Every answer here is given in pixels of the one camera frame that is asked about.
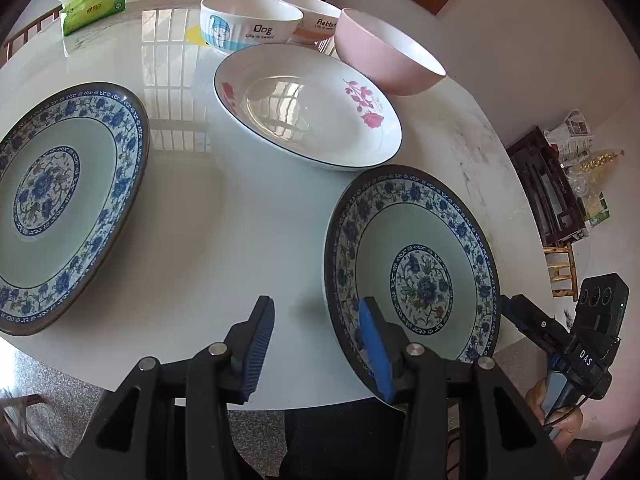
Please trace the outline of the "person's hand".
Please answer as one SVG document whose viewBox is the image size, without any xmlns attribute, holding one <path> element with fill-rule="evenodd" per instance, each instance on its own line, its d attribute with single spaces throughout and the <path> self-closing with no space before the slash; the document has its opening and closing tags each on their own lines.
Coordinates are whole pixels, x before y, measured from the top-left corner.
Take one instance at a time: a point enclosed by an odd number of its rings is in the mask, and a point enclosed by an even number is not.
<svg viewBox="0 0 640 480">
<path fill-rule="evenodd" d="M 542 378 L 533 388 L 530 388 L 525 396 L 525 402 L 534 413 L 536 419 L 541 424 L 546 420 L 546 415 L 541 408 L 542 401 L 547 394 L 547 379 Z M 584 422 L 584 415 L 579 408 L 575 411 L 571 411 L 570 408 L 560 408 L 551 414 L 551 421 L 555 422 L 554 429 L 559 430 L 555 439 L 553 440 L 555 447 L 558 449 L 561 455 L 564 455 L 570 444 L 576 438 L 582 423 Z"/>
</svg>

